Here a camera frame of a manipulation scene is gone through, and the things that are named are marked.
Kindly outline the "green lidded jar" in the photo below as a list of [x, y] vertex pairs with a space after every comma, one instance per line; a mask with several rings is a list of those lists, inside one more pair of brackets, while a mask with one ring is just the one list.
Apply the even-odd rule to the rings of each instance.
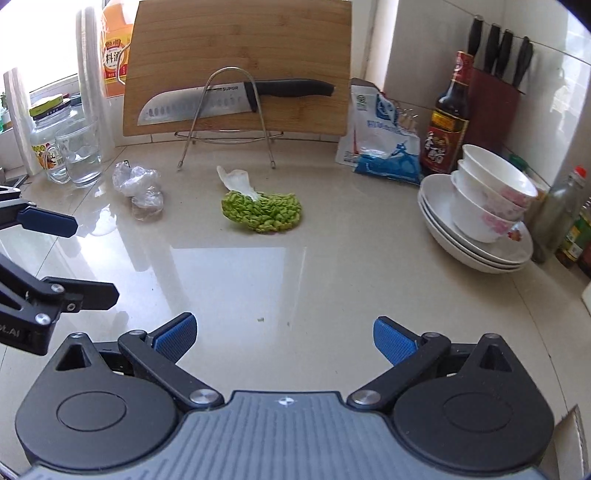
[[508, 161], [514, 167], [524, 173], [539, 190], [544, 192], [548, 192], [550, 190], [550, 186], [547, 184], [547, 182], [532, 167], [530, 167], [522, 157], [516, 154], [510, 154]]

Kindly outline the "glass jar with label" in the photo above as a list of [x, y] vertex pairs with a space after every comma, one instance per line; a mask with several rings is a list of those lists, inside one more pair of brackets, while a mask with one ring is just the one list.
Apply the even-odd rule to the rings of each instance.
[[55, 137], [60, 129], [79, 117], [71, 108], [71, 98], [62, 94], [41, 98], [31, 106], [29, 115], [33, 121], [29, 138], [36, 160], [50, 181], [59, 185], [68, 183], [70, 177]]

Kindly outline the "floral white bowl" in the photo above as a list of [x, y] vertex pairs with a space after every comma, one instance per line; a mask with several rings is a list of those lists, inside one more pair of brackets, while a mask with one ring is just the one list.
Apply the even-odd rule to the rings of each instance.
[[478, 206], [459, 189], [457, 174], [458, 170], [451, 174], [454, 188], [452, 219], [460, 231], [469, 238], [481, 243], [494, 243], [522, 220], [505, 220]]
[[483, 183], [473, 172], [473, 168], [461, 159], [456, 176], [459, 189], [478, 206], [505, 220], [521, 220], [526, 209], [504, 198]]
[[537, 198], [538, 190], [533, 182], [495, 153], [476, 145], [465, 144], [463, 159], [476, 169], [479, 179], [514, 204], [528, 209]]

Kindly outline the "orange cooking wine jug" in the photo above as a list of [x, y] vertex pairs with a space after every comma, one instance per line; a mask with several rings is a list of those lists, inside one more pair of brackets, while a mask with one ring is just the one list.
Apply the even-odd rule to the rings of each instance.
[[109, 1], [102, 10], [102, 74], [107, 97], [124, 94], [138, 1]]

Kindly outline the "plastic wrap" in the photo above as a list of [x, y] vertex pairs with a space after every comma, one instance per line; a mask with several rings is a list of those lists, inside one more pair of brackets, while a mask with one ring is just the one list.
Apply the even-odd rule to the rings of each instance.
[[117, 192], [129, 200], [132, 215], [136, 219], [147, 220], [162, 213], [164, 195], [157, 170], [132, 166], [128, 160], [123, 160], [114, 167], [112, 184]]

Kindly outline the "yellow oil bottle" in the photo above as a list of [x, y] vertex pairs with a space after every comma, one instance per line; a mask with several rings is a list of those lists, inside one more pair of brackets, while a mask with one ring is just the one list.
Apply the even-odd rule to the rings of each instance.
[[579, 216], [567, 232], [557, 249], [555, 256], [566, 268], [571, 268], [590, 243], [591, 234], [591, 199], [588, 198], [581, 207]]

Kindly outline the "bottom floral white bowl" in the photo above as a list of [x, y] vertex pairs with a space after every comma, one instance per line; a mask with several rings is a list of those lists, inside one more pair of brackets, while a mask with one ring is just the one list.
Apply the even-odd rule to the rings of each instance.
[[494, 243], [522, 220], [505, 220], [478, 206], [459, 189], [457, 174], [458, 170], [451, 174], [454, 188], [452, 219], [460, 231], [469, 238], [481, 243]]

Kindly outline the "clear glass of water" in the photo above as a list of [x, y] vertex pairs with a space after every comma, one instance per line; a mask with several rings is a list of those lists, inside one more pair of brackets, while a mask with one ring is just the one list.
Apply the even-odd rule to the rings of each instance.
[[55, 143], [76, 187], [92, 185], [101, 174], [101, 146], [96, 118], [76, 120], [56, 132]]

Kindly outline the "curly green vegetable piece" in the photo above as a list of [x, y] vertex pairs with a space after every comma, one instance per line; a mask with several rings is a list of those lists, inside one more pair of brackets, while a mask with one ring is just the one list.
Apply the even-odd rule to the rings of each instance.
[[294, 194], [270, 194], [256, 191], [245, 170], [230, 172], [216, 167], [228, 193], [221, 199], [223, 216], [259, 234], [284, 232], [297, 227], [303, 217], [303, 206]]

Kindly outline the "top floral white bowl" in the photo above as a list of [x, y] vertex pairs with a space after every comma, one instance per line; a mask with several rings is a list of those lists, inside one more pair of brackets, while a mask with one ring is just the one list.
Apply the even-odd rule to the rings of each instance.
[[479, 179], [514, 204], [528, 209], [537, 198], [538, 190], [533, 182], [495, 153], [476, 145], [465, 144], [463, 159], [476, 169]]

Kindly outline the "black handled santoku knife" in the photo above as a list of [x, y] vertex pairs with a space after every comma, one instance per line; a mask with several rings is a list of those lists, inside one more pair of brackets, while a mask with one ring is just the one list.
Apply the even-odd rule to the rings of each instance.
[[153, 96], [142, 107], [138, 126], [192, 121], [238, 113], [257, 112], [256, 94], [279, 98], [332, 96], [335, 86], [315, 79], [276, 79], [218, 84], [171, 90]]

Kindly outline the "top white plate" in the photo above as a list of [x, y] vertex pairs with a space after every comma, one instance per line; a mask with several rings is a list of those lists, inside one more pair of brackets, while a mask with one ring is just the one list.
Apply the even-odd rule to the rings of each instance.
[[493, 215], [467, 199], [451, 175], [436, 174], [423, 180], [420, 193], [439, 225], [464, 247], [489, 261], [517, 266], [533, 254], [533, 242], [523, 222], [499, 236], [492, 228]]

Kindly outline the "white blue salt bag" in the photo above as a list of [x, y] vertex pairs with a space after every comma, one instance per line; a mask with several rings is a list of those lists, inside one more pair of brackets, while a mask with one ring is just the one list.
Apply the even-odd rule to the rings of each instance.
[[373, 83], [349, 86], [348, 128], [335, 162], [356, 173], [418, 185], [420, 139], [401, 125], [400, 111]]

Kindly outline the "bamboo cutting board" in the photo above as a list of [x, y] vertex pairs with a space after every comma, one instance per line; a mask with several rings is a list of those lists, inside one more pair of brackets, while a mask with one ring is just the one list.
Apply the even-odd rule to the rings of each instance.
[[[142, 1], [135, 16], [123, 103], [126, 136], [259, 130], [342, 136], [349, 108], [353, 5], [349, 1]], [[138, 126], [141, 108], [169, 90], [218, 82], [315, 79], [332, 96], [264, 96], [262, 114]]]

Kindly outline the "clear red capped bottle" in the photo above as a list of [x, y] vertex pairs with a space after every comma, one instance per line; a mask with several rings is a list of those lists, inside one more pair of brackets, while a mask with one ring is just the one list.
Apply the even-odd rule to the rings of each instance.
[[543, 264], [554, 255], [575, 222], [583, 201], [586, 176], [586, 169], [576, 166], [546, 196], [530, 228], [535, 263]]

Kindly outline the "dark red knife block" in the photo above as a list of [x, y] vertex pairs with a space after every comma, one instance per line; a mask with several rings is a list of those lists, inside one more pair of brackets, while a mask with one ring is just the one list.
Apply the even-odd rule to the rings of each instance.
[[517, 113], [522, 92], [520, 85], [533, 58], [534, 47], [525, 36], [517, 55], [513, 79], [504, 80], [513, 46], [514, 34], [501, 33], [493, 23], [489, 30], [484, 64], [475, 69], [468, 90], [469, 125], [464, 142], [500, 154]]

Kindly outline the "middle floral white bowl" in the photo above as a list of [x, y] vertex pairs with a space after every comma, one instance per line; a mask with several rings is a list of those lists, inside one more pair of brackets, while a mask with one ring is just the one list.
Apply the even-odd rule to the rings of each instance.
[[521, 220], [526, 209], [504, 198], [483, 183], [473, 172], [473, 168], [461, 159], [456, 176], [459, 189], [478, 206], [505, 220]]

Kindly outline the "dark vinegar bottle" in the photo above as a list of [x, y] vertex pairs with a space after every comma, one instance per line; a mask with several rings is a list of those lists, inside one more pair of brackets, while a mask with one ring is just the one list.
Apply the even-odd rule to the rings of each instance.
[[448, 89], [438, 98], [421, 151], [420, 163], [425, 176], [449, 174], [456, 165], [460, 147], [469, 125], [469, 86], [474, 56], [458, 51], [456, 66]]

